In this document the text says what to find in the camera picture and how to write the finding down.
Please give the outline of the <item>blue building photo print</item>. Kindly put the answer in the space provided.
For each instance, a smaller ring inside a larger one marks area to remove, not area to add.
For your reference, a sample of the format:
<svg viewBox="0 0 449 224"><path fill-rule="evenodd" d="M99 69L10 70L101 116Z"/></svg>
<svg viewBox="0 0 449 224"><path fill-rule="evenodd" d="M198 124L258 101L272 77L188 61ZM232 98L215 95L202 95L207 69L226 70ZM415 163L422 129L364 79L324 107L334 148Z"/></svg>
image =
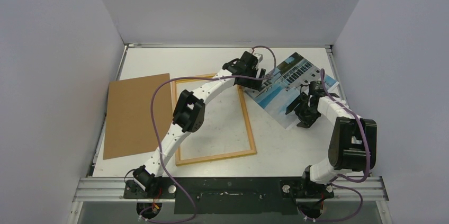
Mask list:
<svg viewBox="0 0 449 224"><path fill-rule="evenodd" d="M276 66L259 91L247 88L245 93L283 128L291 129L299 119L288 106L302 92L308 94L308 85L318 80L320 68L295 52Z"/></svg>

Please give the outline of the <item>brown frame backing board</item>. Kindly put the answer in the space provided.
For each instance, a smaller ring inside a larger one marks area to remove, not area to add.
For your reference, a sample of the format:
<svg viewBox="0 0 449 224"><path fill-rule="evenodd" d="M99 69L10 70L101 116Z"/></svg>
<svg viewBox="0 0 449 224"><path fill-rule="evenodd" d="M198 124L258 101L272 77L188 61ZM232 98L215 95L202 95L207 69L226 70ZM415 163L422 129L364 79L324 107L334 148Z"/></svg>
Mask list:
<svg viewBox="0 0 449 224"><path fill-rule="evenodd" d="M103 158L154 151L172 122L168 73L113 81L109 84Z"/></svg>

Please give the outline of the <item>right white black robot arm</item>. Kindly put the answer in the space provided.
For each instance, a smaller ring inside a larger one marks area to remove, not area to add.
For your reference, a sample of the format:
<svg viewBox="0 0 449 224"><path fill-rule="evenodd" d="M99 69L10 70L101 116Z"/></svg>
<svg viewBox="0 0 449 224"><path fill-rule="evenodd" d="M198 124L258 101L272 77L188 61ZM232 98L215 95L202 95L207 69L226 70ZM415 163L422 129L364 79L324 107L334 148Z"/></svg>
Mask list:
<svg viewBox="0 0 449 224"><path fill-rule="evenodd" d="M305 168L300 192L311 198L327 193L330 183L342 177L360 183L367 179L375 165L377 124L355 114L338 95L329 93L321 80L310 82L286 109L295 113L299 128L310 128L320 117L333 125L328 155L317 164Z"/></svg>

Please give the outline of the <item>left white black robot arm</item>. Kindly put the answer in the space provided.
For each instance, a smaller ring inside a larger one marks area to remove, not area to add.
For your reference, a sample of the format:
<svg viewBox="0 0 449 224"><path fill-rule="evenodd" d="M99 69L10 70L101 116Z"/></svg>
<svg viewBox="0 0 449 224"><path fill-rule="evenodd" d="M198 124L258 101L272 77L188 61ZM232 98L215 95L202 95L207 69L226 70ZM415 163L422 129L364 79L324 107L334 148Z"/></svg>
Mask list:
<svg viewBox="0 0 449 224"><path fill-rule="evenodd" d="M208 103L235 85L260 89L262 82L269 79L266 70L258 67L262 60L261 54L245 51L240 58L223 64L212 77L196 77L204 81L203 85L191 91L183 90L179 94L168 131L163 138L158 132L155 133L158 143L155 152L132 173L142 196L151 198L157 193L158 179L167 171L166 164L181 143L203 125Z"/></svg>

